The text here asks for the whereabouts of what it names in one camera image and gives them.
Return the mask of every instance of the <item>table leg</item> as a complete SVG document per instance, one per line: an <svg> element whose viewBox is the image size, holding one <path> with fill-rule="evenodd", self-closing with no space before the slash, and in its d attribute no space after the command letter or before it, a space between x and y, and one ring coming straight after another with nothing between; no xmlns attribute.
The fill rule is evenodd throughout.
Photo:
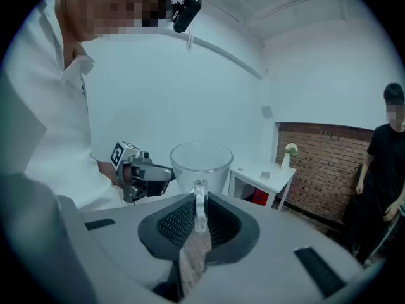
<svg viewBox="0 0 405 304"><path fill-rule="evenodd" d="M285 190L284 190L284 193L283 193L283 198L281 199L281 202L280 202L277 210L281 210L281 208L283 207L284 201L287 198L287 194L289 193L289 190L290 190L291 182L292 182L292 177L290 178L290 180L288 181L288 183L287 183L287 185L285 187Z"/></svg>
<svg viewBox="0 0 405 304"><path fill-rule="evenodd" d="M274 193L273 191L268 191L267 193L268 193L268 198L267 198L267 202L266 202L266 207L271 208L273 206L274 199L276 198L276 193Z"/></svg>
<svg viewBox="0 0 405 304"><path fill-rule="evenodd" d="M229 177L228 196L235 197L235 174L233 172L230 173L230 177Z"/></svg>

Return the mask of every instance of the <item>person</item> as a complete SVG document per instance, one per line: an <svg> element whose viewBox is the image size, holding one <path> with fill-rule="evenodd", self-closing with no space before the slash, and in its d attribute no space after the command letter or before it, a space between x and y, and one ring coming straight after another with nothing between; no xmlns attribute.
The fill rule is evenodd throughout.
<svg viewBox="0 0 405 304"><path fill-rule="evenodd" d="M359 209L346 227L342 244L364 263L405 200L405 97L399 84L384 90L388 123L375 129L356 187Z"/></svg>
<svg viewBox="0 0 405 304"><path fill-rule="evenodd" d="M170 6L170 0L42 0L35 7L1 69L4 82L46 128L25 169L28 178L83 210L125 206L113 187L112 165L92 157L83 75L94 61L81 43L157 26L171 16ZM129 171L125 179L131 180Z"/></svg>

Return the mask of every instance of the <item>small table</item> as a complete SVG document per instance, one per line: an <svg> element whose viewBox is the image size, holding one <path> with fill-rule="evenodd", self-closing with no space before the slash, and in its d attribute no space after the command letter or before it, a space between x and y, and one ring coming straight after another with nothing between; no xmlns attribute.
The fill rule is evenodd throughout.
<svg viewBox="0 0 405 304"><path fill-rule="evenodd" d="M262 171L270 173L268 180L260 178ZM228 195L236 198L242 197L244 186L238 181L240 180L268 193L266 207L271 208L276 194L285 187L283 197L277 208L277 210L281 210L296 171L297 169L294 168L288 168L286 171L282 171L281 165L273 162L234 160L230 167Z"/></svg>

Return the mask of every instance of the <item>cable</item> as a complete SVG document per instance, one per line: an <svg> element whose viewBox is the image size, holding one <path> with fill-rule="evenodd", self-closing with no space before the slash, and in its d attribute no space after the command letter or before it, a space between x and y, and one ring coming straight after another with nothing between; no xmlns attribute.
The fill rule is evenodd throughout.
<svg viewBox="0 0 405 304"><path fill-rule="evenodd" d="M187 49L191 51L192 47L192 41L194 40L194 35L192 33L192 24L194 23L194 20L190 24L190 30L189 30L189 39L187 40Z"/></svg>

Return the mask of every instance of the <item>white shirt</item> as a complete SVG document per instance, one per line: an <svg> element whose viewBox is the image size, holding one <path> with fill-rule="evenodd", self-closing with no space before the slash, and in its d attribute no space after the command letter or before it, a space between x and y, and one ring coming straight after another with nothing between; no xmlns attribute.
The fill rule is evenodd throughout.
<svg viewBox="0 0 405 304"><path fill-rule="evenodd" d="M27 177L86 210L125 206L118 190L92 158L90 123L82 74L93 60L84 50L64 70L56 0L42 0L25 20L3 63L17 95L44 124Z"/></svg>

